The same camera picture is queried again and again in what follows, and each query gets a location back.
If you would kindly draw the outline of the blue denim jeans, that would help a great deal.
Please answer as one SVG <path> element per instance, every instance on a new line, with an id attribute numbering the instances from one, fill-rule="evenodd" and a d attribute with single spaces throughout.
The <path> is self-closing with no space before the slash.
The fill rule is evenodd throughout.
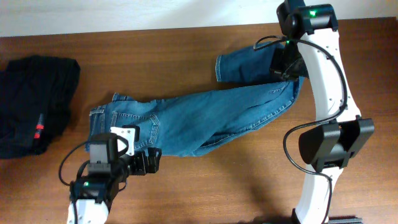
<path id="1" fill-rule="evenodd" d="M 212 90 L 149 102 L 115 93 L 110 103 L 90 111 L 90 135 L 128 125 L 140 129 L 136 151 L 150 147 L 165 156 L 198 157 L 263 128 L 297 100 L 304 79 L 279 81 L 269 72 L 281 45 L 255 51 L 245 47 L 219 55 L 215 76 L 238 88 Z"/>

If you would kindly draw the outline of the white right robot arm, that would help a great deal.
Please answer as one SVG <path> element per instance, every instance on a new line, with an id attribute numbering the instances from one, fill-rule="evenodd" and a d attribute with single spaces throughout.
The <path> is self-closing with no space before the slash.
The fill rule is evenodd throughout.
<path id="1" fill-rule="evenodd" d="M 292 222 L 362 223 L 358 217 L 328 215 L 339 176 L 374 133 L 372 119 L 361 116 L 346 81 L 334 9 L 285 0 L 277 17 L 283 35 L 275 39 L 285 47 L 274 53 L 271 74 L 283 81 L 308 78 L 315 100 L 315 120 L 288 132 L 305 129 L 298 139 L 305 166 L 293 162 L 305 177 Z"/>

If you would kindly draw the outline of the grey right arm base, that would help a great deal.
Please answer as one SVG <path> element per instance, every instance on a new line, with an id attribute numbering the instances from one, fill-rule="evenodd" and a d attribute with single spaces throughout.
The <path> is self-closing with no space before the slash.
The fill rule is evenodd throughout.
<path id="1" fill-rule="evenodd" d="M 364 224 L 364 222 L 358 217 L 335 217 L 329 219 L 327 224 Z"/>

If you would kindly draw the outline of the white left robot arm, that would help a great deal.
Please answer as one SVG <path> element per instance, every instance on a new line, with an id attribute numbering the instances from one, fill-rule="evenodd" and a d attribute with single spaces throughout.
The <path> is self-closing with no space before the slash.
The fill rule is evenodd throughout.
<path id="1" fill-rule="evenodd" d="M 131 175 L 154 174 L 159 170 L 162 150 L 150 147 L 129 152 L 135 140 L 114 133 L 96 134 L 86 142 L 90 159 L 85 161 L 69 186 L 70 204 L 67 223 L 106 223 L 113 200 L 124 190 Z"/>

